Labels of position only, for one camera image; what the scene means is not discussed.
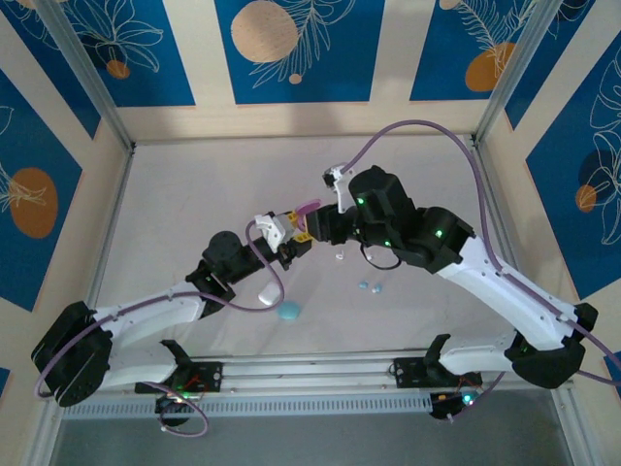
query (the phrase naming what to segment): light blue object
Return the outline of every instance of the light blue object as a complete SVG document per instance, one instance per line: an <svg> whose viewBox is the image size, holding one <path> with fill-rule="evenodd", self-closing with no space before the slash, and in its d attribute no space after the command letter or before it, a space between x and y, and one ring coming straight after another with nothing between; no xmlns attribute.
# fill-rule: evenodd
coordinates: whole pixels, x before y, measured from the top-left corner
<svg viewBox="0 0 621 466"><path fill-rule="evenodd" d="M278 316L285 320L295 320L300 315L302 308L294 301L285 301L278 306Z"/></svg>

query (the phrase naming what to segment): small blue object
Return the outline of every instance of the small blue object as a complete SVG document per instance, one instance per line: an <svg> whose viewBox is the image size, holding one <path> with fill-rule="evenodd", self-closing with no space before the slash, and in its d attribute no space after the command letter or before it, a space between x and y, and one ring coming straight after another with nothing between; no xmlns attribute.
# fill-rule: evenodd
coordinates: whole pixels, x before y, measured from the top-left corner
<svg viewBox="0 0 621 466"><path fill-rule="evenodd" d="M285 320L295 320L300 315L302 308L294 301L285 301L278 306L278 316Z"/></svg>
<svg viewBox="0 0 621 466"><path fill-rule="evenodd" d="M616 352L614 355L617 356L618 358L621 358L621 351ZM608 372L610 373L610 377L614 381L621 382L621 371L619 371L619 369L614 364L614 362L612 362L612 359L610 359L608 356L605 356L604 361L605 361L605 365L608 368ZM619 395L619 398L621 398L621 386L617 386L616 389L617 389L617 394Z"/></svg>

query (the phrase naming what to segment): robotic arm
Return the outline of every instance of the robotic arm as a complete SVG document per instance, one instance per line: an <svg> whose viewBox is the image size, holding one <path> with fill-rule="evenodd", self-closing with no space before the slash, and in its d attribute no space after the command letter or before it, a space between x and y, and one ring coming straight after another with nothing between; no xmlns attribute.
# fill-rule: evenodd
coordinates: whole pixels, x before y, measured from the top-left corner
<svg viewBox="0 0 621 466"><path fill-rule="evenodd" d="M564 303L502 261L499 272L466 222L443 208L416 208L398 178L379 167L358 175L351 170L341 175L333 168L324 181L337 192L339 203L307 215L306 234L295 234L297 218L293 213L258 216L255 225L263 237L254 240L253 247L242 246L235 233L217 233L196 270L164 296L159 293L141 303L95 310L82 302L66 308L32 353L41 372L57 359L45 380L60 406L80 403L97 389L128 383L177 387L204 380L201 374L213 368L192 362L175 342L136 348L137 342L170 325L222 309L235 297L231 284L265 267L256 250L266 263L278 261L287 270L293 258L310 250L311 239L332 245L357 241L362 248L389 248L400 262L464 287L515 328L510 334L477 342L439 335L424 358L405 368L413 375L410 386L457 386L465 374L513 371L530 383L555 388L579 369L585 352L580 344L582 335L566 322L577 321L590 331L598 315L590 305ZM215 296L217 301L205 299L201 293ZM553 315L541 298L561 314ZM81 336L93 322L106 318L106 323ZM72 339L78 342L58 358L58 352ZM212 379L218 383L218 377ZM200 384L194 388L209 389ZM137 389L148 390L141 384Z"/></svg>

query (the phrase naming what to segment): black cable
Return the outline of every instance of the black cable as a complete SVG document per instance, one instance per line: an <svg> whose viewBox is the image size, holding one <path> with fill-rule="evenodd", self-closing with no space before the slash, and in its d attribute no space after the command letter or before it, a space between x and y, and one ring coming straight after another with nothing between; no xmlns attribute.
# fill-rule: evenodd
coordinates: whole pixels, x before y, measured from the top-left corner
<svg viewBox="0 0 621 466"><path fill-rule="evenodd" d="M390 267L379 267L378 265L375 265L367 257L367 254L365 253L365 245L363 245L362 243L360 243L360 252L362 252L362 256L365 258L365 260L369 262L371 265L373 265L378 270L395 270L397 267L401 265L401 259L399 259L395 265L391 265Z"/></svg>

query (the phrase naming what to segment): gray floor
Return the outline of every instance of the gray floor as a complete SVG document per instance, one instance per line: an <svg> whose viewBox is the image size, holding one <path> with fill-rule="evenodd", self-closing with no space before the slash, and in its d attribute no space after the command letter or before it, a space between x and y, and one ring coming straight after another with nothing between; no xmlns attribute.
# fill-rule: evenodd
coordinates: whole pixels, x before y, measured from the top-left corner
<svg viewBox="0 0 621 466"><path fill-rule="evenodd" d="M412 414L221 417L213 418L211 427L205 438L180 439L160 432L154 420L65 421L51 464L572 464L551 397L543 390L498 391L453 425Z"/></svg>

